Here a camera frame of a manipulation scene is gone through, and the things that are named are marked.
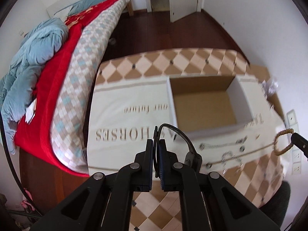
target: cardboard box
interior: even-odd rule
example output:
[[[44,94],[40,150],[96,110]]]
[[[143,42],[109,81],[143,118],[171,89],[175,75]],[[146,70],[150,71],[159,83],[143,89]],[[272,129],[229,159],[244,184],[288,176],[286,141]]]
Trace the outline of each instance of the cardboard box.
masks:
[[[254,76],[170,77],[170,105],[179,129],[189,138],[243,128],[259,113],[264,99]]]

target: wooden bed leg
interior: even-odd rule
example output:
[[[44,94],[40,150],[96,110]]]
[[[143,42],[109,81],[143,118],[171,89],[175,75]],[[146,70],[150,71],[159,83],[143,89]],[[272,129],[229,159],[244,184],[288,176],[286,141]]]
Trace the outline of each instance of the wooden bed leg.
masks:
[[[128,9],[128,14],[130,17],[134,16],[134,10],[133,10],[133,6],[131,4],[131,1],[128,2],[127,4],[127,9]]]

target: power outlet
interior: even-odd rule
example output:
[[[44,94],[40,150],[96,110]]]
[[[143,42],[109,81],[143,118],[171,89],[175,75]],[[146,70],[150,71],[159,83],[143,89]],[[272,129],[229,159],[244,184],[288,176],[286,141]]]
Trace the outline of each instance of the power outlet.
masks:
[[[292,161],[293,161],[293,163],[301,162],[301,151],[300,151],[300,149],[292,151]]]
[[[293,163],[293,175],[299,175],[301,173],[301,162]]]

